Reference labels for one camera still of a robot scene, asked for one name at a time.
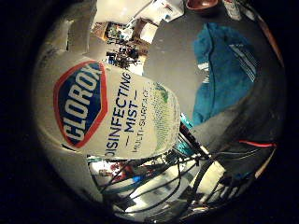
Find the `white container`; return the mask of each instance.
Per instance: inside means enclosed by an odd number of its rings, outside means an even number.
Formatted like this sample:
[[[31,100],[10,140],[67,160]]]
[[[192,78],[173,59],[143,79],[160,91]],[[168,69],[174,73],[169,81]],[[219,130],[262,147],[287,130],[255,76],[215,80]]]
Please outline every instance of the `white container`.
[[[182,0],[153,0],[152,6],[158,10],[161,19],[165,21],[172,21],[184,14]]]
[[[235,21],[240,21],[242,19],[240,9],[235,0],[222,0],[227,14]]]
[[[60,50],[41,58],[32,86],[45,148],[126,160],[162,154],[177,142],[178,99],[148,78]]]

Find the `black cable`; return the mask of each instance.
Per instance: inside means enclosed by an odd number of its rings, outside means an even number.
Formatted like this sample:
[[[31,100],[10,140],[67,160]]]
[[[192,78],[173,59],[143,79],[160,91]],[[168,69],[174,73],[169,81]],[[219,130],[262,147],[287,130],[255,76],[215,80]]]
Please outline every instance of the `black cable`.
[[[165,170],[167,170],[169,168],[169,166],[168,165],[165,165],[163,168],[160,168],[160,169],[156,169],[156,170],[160,170],[160,173],[162,173],[162,172],[164,172]],[[128,180],[128,179],[131,179],[131,177],[127,177],[127,178],[124,178],[124,179],[122,179],[122,180],[117,180],[117,181],[115,181],[114,183],[111,183],[110,181],[108,182],[108,183],[106,183],[105,185],[99,185],[98,187],[100,187],[100,188],[102,188],[102,187],[109,187],[109,186],[113,186],[113,185],[115,185],[115,184],[119,184],[119,183],[121,183],[121,182],[123,182],[123,181],[126,181],[126,180]]]
[[[185,174],[187,174],[187,173],[188,173],[188,172],[189,172],[195,165],[196,165],[196,163],[195,163],[194,165],[192,165],[187,171],[183,172],[181,176],[184,176]],[[144,194],[146,194],[146,193],[149,193],[149,192],[151,192],[151,191],[154,191],[154,190],[156,190],[156,189],[159,189],[159,188],[162,188],[162,187],[164,187],[164,186],[166,186],[166,185],[169,185],[170,183],[174,182],[174,181],[177,180],[177,179],[178,179],[178,176],[175,177],[175,178],[173,178],[172,180],[170,180],[170,181],[168,181],[168,182],[166,182],[166,183],[164,183],[164,184],[162,184],[162,185],[160,185],[160,186],[154,188],[154,189],[146,190],[146,191],[144,191],[144,192],[142,192],[142,193],[136,195],[134,198],[130,198],[129,200],[135,199],[135,198],[140,197],[140,196],[142,196],[142,195],[144,195]],[[129,195],[125,196],[125,198],[130,197],[130,196],[132,195],[132,193],[133,193],[133,192],[131,192]],[[121,202],[120,202],[120,203],[117,203],[117,204],[122,204],[122,203],[127,203],[127,202],[128,202],[128,199],[126,199],[126,201],[123,201],[123,200],[121,199]]]
[[[167,201],[171,196],[173,196],[179,189],[180,187],[180,181],[181,181],[181,173],[180,173],[180,170],[179,170],[179,163],[178,163],[178,184],[176,186],[176,188],[167,196],[165,197],[164,199],[162,199],[161,201],[159,201],[158,203],[150,206],[150,207],[147,207],[147,208],[144,208],[144,209],[140,209],[140,210],[137,210],[137,211],[132,211],[132,212],[118,212],[118,211],[115,211],[116,214],[132,214],[132,213],[141,213],[141,212],[145,212],[145,211],[149,211],[150,209],[164,203],[165,201]]]
[[[194,181],[194,184],[193,184],[193,187],[192,187],[192,192],[191,194],[189,195],[185,205],[183,206],[183,208],[180,210],[180,212],[178,212],[174,217],[170,218],[169,220],[167,220],[166,222],[176,222],[178,221],[178,219],[183,215],[183,213],[185,211],[188,210],[189,206],[192,204],[192,199],[194,198],[194,196],[196,195],[196,191],[198,189],[198,186],[201,182],[201,180],[203,179],[207,169],[209,168],[209,166],[213,163],[214,161],[213,160],[208,160],[203,166],[202,166],[202,169],[201,171],[198,173],[195,181]]]
[[[120,170],[112,176],[112,178],[109,180],[109,182],[104,186],[104,188],[100,191],[100,193],[103,193],[103,191],[105,191],[107,189],[108,186],[111,185],[112,181],[116,178],[117,175],[119,175],[121,173],[121,171],[124,170],[124,168],[131,162],[132,160],[127,161],[122,168],[120,168]]]
[[[206,203],[208,200],[210,200],[210,198],[214,195],[214,193],[217,192],[216,189],[221,181],[222,181],[222,177],[217,181],[214,189],[207,195],[207,197],[203,203]]]

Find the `bowl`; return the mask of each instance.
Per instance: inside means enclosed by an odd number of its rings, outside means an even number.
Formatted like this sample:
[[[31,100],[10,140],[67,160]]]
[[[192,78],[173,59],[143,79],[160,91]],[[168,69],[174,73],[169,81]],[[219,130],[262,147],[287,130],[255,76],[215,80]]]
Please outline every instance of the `bowl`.
[[[188,0],[186,7],[198,12],[201,16],[208,16],[216,11],[219,0]]]

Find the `wire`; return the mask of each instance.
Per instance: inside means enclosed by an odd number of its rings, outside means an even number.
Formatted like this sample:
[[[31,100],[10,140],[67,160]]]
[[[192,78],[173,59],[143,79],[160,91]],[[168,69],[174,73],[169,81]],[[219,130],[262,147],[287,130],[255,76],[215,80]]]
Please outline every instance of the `wire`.
[[[172,222],[172,221],[177,221],[179,219],[179,217],[181,217],[183,215],[183,213],[185,211],[187,211],[187,209],[189,208],[189,206],[192,204],[192,199],[196,195],[196,191],[198,189],[198,186],[199,186],[201,180],[203,179],[203,177],[204,177],[207,169],[209,168],[209,166],[213,162],[214,161],[212,159],[210,159],[210,160],[206,161],[206,163],[202,166],[201,171],[198,173],[197,177],[195,178],[191,194],[189,195],[189,197],[188,197],[185,205],[183,206],[183,208],[176,215],[174,215],[172,218],[170,218],[169,220],[167,220],[167,223],[168,222]]]
[[[103,193],[103,191],[105,191],[107,189],[107,187],[109,187],[112,183],[112,181],[116,178],[117,175],[119,175],[121,173],[121,171],[123,171],[125,169],[125,167],[131,162],[132,160],[127,161],[122,168],[120,168],[120,170],[113,175],[113,177],[109,180],[109,182],[107,184],[105,184],[104,188],[100,191],[100,193]]]
[[[275,144],[275,143],[257,143],[257,142],[251,142],[248,140],[239,140],[239,143],[244,143],[244,144],[254,146],[254,147],[277,147],[277,144]]]
[[[137,211],[132,211],[132,212],[118,212],[118,211],[115,211],[116,214],[132,214],[132,213],[141,213],[141,212],[145,212],[145,211],[149,211],[150,209],[164,203],[165,201],[167,201],[171,196],[173,196],[179,189],[180,187],[180,181],[181,181],[181,173],[180,173],[180,170],[179,170],[179,163],[178,163],[178,184],[176,186],[176,188],[167,196],[165,197],[163,200],[159,201],[158,203],[150,206],[150,207],[147,207],[147,208],[144,208],[144,209],[140,209],[140,210],[137,210]]]
[[[188,170],[186,170],[185,172],[183,172],[181,176],[184,176],[185,174],[187,174],[187,173],[188,173],[188,172],[189,172],[195,165],[196,165],[196,163],[195,163],[194,165],[192,165]],[[151,192],[151,191],[154,191],[154,190],[156,190],[156,189],[159,189],[159,188],[162,188],[162,187],[164,187],[164,186],[166,186],[166,185],[169,185],[170,183],[174,182],[174,181],[177,180],[177,179],[178,179],[178,176],[175,177],[175,178],[173,178],[172,180],[170,180],[170,181],[168,181],[168,182],[166,182],[166,183],[164,183],[164,184],[158,186],[158,187],[155,187],[155,188],[153,188],[153,189],[146,190],[146,191],[144,191],[144,192],[142,192],[142,193],[136,195],[135,197],[130,198],[129,200],[133,200],[133,199],[138,198],[138,197],[140,197],[140,196],[142,196],[142,195],[144,195],[144,194],[146,194],[146,193],[149,193],[149,192]],[[129,195],[125,196],[125,198],[130,197],[130,196],[132,195],[132,193],[134,193],[134,191],[131,192]],[[117,203],[117,204],[127,203],[127,201],[128,201],[127,199],[126,199],[125,201],[124,201],[123,199],[121,199],[121,202],[120,202],[120,203]]]

